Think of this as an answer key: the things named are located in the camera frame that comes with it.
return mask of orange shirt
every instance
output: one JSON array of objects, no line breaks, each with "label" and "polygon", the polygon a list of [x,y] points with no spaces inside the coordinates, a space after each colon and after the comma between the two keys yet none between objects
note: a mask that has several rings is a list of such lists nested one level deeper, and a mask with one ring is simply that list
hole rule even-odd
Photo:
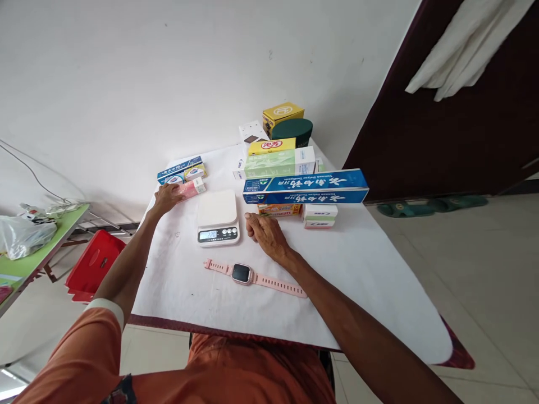
[{"label": "orange shirt", "polygon": [[15,403],[335,403],[307,347],[195,334],[184,370],[124,378],[121,337],[110,310],[86,310]]}]

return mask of pink box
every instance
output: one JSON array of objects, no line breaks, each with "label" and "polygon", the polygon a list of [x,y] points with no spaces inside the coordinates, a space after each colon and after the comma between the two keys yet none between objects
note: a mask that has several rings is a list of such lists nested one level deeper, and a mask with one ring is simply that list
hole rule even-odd
[{"label": "pink box", "polygon": [[180,186],[174,190],[174,194],[183,195],[185,199],[189,199],[205,190],[206,186],[204,185],[204,181],[202,181],[202,178],[198,177],[192,181],[180,184]]}]

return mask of slipper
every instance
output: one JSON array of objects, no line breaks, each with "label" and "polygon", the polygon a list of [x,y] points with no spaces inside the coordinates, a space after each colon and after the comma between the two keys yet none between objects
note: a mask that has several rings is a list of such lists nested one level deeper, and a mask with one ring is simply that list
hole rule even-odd
[{"label": "slipper", "polygon": [[382,204],[376,207],[378,211],[389,217],[406,218],[406,217],[421,217],[434,214],[434,209],[427,205],[408,205],[406,202],[395,204]]},{"label": "slipper", "polygon": [[447,198],[431,199],[427,205],[439,213],[453,212],[454,210],[464,208],[475,208],[477,206],[485,206],[488,200],[483,196],[449,196]]}]

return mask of pink watch strap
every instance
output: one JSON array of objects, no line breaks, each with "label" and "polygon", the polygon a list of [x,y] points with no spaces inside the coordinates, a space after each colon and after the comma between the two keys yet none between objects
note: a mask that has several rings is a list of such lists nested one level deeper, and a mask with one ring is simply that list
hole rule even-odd
[{"label": "pink watch strap", "polygon": [[267,286],[269,288],[278,290],[280,292],[285,292],[290,295],[297,297],[307,298],[307,294],[300,288],[298,285],[294,285],[288,282],[279,281],[275,278],[268,278],[264,275],[256,274],[253,279],[254,284],[259,284],[262,286]]},{"label": "pink watch strap", "polygon": [[234,269],[234,267],[231,267],[230,265],[225,265],[225,264],[219,264],[219,263],[216,263],[215,261],[211,260],[210,258],[208,258],[206,261],[204,261],[204,267],[206,269],[213,269],[213,270],[216,270],[217,272],[221,272],[225,275],[232,275],[232,270]]}]

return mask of door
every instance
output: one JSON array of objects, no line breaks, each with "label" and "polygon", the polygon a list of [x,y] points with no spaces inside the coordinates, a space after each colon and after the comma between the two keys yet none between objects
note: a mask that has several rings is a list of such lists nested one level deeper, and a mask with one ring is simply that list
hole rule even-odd
[{"label": "door", "polygon": [[369,201],[498,194],[539,171],[539,2],[475,86],[404,91],[461,3],[423,1],[348,156]]}]

